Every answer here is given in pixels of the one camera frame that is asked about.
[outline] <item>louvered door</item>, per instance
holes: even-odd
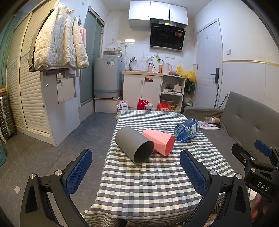
[[[26,28],[26,23],[28,22],[28,17],[25,18],[20,25],[15,29],[12,37],[11,47],[8,55],[7,63],[7,92],[10,102],[11,113],[13,116],[14,124],[16,126],[25,128],[23,123],[23,116],[20,111],[19,95],[18,95],[18,56],[20,51],[20,44],[23,33]]]
[[[56,0],[50,0],[33,12],[24,36],[20,58],[20,94],[27,128],[47,133],[49,131],[42,101],[41,73],[29,72],[28,57],[34,32],[53,9],[55,2]]]

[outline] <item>gray floor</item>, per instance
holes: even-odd
[[[116,126],[115,116],[91,114],[57,147],[22,133],[9,139],[6,145],[2,143],[7,159],[0,167],[0,206],[15,227],[19,227],[21,202],[29,175],[47,176],[64,169],[84,148],[92,151],[93,162],[77,192],[70,197],[80,212],[94,203]],[[14,191],[16,186],[20,188],[18,194]],[[66,226],[54,197],[52,194],[49,197],[60,224]]]

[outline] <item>metal screw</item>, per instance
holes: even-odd
[[[217,175],[217,172],[216,172],[215,170],[211,170],[211,171],[210,171],[210,174],[211,174],[212,176],[216,176],[216,175]]]
[[[34,179],[36,177],[36,174],[35,173],[32,173],[31,175],[30,175],[30,179]]]
[[[237,178],[237,179],[242,179],[242,175],[238,173],[238,174],[236,175],[236,178]]]
[[[60,176],[62,174],[62,170],[57,170],[56,172],[55,172],[55,175],[56,176]]]

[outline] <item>table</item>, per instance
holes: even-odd
[[[115,142],[117,131],[124,126],[140,133],[153,129],[173,134],[174,127],[185,120],[182,114],[173,112],[126,110],[120,113],[95,203],[82,213],[90,226],[121,227],[127,220],[141,226],[162,227],[185,221],[202,196],[195,192],[180,165],[179,155],[184,149],[208,170],[216,170],[222,176],[235,174],[200,131],[188,143],[176,140],[169,156],[153,152],[140,165],[133,163]]]

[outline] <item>red kettle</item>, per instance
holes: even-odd
[[[145,110],[145,108],[146,103],[143,101],[143,99],[139,98],[137,110]]]

